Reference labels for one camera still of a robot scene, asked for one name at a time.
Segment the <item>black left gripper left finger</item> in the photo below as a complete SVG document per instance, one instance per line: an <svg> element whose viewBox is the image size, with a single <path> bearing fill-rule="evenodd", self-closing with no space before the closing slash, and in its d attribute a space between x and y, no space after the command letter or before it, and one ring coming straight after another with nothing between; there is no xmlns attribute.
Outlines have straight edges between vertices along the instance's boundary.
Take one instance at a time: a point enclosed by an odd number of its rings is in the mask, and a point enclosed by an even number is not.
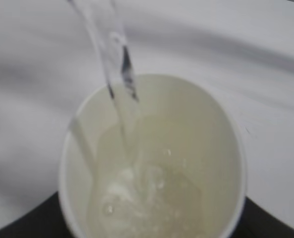
<svg viewBox="0 0 294 238"><path fill-rule="evenodd" d="M0 238L71 238L54 193L35 209L0 229Z"/></svg>

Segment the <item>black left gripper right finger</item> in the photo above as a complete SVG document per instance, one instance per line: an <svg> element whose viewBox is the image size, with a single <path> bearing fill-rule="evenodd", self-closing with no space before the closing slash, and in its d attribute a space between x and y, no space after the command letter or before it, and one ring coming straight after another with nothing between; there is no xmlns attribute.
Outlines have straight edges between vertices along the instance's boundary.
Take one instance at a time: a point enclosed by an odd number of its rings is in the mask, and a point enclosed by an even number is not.
<svg viewBox="0 0 294 238"><path fill-rule="evenodd" d="M246 198L232 238L294 238L294 229Z"/></svg>

